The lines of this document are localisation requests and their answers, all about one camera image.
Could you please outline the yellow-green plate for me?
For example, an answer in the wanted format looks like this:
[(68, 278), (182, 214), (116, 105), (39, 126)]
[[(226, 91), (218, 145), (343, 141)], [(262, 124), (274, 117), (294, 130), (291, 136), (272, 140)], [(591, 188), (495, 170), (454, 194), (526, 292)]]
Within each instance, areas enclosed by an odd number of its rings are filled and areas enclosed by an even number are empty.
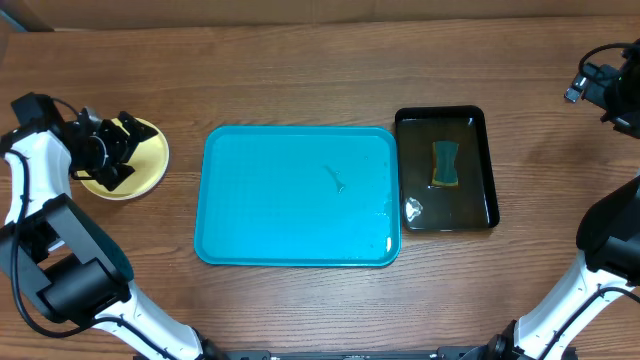
[(158, 134), (137, 146), (128, 162), (134, 172), (114, 190), (108, 190), (95, 180), (81, 180), (81, 184), (93, 194), (107, 200), (131, 200), (151, 191), (165, 175), (170, 159), (166, 137), (153, 123), (142, 118), (137, 118), (137, 121)]

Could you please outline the green yellow sponge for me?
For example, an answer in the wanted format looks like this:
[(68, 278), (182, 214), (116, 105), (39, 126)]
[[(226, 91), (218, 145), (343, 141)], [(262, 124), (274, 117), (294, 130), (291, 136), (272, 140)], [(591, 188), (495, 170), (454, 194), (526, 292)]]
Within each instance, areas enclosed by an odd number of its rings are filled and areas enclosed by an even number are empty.
[(431, 185), (434, 187), (457, 187), (459, 184), (455, 162), (459, 144), (441, 140), (432, 143), (433, 171)]

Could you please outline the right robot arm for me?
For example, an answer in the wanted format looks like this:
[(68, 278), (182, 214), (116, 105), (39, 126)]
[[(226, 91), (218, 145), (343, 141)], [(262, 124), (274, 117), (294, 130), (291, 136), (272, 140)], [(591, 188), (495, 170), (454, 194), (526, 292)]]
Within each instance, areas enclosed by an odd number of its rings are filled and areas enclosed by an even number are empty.
[[(618, 43), (619, 68), (591, 63), (603, 46), (587, 52), (565, 93), (604, 113), (615, 131), (639, 136), (639, 44)], [(572, 340), (616, 299), (639, 299), (639, 180), (633, 178), (592, 205), (581, 220), (578, 252), (567, 272), (529, 313), (512, 321), (466, 359), (573, 359)]]

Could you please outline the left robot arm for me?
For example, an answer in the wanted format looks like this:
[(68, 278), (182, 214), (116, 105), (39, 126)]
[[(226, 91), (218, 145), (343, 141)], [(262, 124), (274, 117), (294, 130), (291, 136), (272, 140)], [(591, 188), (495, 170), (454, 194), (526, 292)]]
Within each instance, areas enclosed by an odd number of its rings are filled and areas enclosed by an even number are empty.
[(125, 111), (102, 119), (85, 107), (67, 121), (62, 104), (25, 94), (11, 104), (18, 127), (1, 137), (12, 186), (1, 228), (1, 270), (23, 321), (57, 339), (101, 330), (140, 359), (226, 358), (144, 294), (122, 249), (72, 199), (74, 180), (116, 190), (137, 171), (130, 160), (147, 144), (161, 146), (159, 164), (167, 167), (164, 134)]

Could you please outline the teal plastic tray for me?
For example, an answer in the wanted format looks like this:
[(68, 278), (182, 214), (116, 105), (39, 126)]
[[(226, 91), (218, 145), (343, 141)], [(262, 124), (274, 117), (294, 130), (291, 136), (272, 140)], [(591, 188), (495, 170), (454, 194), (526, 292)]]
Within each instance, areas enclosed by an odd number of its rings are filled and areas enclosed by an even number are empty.
[(211, 265), (385, 267), (402, 246), (385, 128), (225, 125), (204, 144), (194, 250)]

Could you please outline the black water tray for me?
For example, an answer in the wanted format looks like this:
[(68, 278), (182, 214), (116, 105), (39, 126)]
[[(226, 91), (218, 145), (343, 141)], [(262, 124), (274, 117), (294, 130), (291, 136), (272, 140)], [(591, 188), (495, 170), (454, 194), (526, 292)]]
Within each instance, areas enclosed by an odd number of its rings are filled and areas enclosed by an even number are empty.
[[(412, 232), (485, 230), (500, 222), (486, 120), (473, 105), (402, 108), (395, 114), (402, 220)], [(432, 143), (459, 144), (457, 187), (431, 185)]]

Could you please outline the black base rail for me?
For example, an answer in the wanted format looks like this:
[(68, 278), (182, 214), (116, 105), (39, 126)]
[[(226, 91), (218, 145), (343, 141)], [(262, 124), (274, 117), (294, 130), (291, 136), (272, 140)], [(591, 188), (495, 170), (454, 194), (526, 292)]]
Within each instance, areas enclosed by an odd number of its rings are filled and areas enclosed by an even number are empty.
[(367, 352), (361, 354), (340, 352), (297, 352), (271, 354), (268, 351), (231, 351), (230, 360), (460, 360), (473, 347), (446, 346), (437, 350)]

